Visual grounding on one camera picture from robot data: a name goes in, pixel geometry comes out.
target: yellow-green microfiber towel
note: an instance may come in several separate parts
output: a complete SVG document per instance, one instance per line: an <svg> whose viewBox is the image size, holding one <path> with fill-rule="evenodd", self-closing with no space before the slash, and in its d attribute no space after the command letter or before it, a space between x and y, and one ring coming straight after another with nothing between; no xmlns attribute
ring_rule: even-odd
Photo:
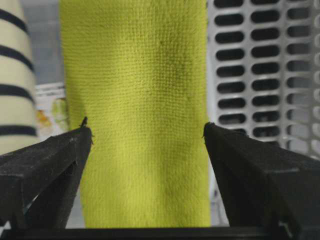
<svg viewBox="0 0 320 240"><path fill-rule="evenodd" d="M60 0L71 127L93 148L89 228L210 225L205 0Z"/></svg>

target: towel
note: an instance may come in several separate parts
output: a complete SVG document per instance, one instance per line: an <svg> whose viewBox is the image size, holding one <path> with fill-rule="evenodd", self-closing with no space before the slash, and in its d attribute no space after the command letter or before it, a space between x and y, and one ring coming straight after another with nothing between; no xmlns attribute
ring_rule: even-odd
<svg viewBox="0 0 320 240"><path fill-rule="evenodd" d="M208 227L206 1L61 0L60 22L86 226Z"/></svg>
<svg viewBox="0 0 320 240"><path fill-rule="evenodd" d="M0 0L0 155L35 144L35 75L19 0Z"/></svg>

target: fabric texture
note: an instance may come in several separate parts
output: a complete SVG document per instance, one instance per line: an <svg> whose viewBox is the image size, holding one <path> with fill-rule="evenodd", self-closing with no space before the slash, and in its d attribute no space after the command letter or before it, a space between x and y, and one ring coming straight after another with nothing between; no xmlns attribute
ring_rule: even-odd
<svg viewBox="0 0 320 240"><path fill-rule="evenodd" d="M35 75L18 0L0 0L0 155L38 141Z"/></svg>
<svg viewBox="0 0 320 240"><path fill-rule="evenodd" d="M89 228L208 227L204 0L61 0L71 127L93 143Z"/></svg>

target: black stripe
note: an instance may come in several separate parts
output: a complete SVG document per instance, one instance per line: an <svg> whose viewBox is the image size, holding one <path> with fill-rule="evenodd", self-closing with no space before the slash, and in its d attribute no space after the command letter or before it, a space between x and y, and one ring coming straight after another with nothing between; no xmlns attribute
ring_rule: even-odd
<svg viewBox="0 0 320 240"><path fill-rule="evenodd" d="M34 66L33 64L27 59L23 54L21 54L19 51L14 50L10 47L6 47L3 45L0 45L0 55L16 59L18 61L21 61L24 63L31 71L34 71Z"/></svg>
<svg viewBox="0 0 320 240"><path fill-rule="evenodd" d="M23 125L0 125L0 136L8 135L28 135L37 136L37 131L32 126Z"/></svg>
<svg viewBox="0 0 320 240"><path fill-rule="evenodd" d="M25 22L22 21L17 16L13 15L12 13L7 12L3 9L0 9L0 19L3 19L9 23L14 24L18 28L20 28L22 31L24 31L25 33L28 33L27 25L25 24Z"/></svg>
<svg viewBox="0 0 320 240"><path fill-rule="evenodd" d="M16 96L29 99L33 104L35 104L34 99L30 93L22 87L0 84L0 96Z"/></svg>

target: striped fabric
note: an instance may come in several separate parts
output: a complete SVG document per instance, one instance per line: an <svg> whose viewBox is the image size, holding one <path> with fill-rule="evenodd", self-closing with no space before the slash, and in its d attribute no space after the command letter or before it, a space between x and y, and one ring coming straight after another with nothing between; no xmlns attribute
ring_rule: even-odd
<svg viewBox="0 0 320 240"><path fill-rule="evenodd" d="M38 141L35 75L19 0L0 0L0 155Z"/></svg>

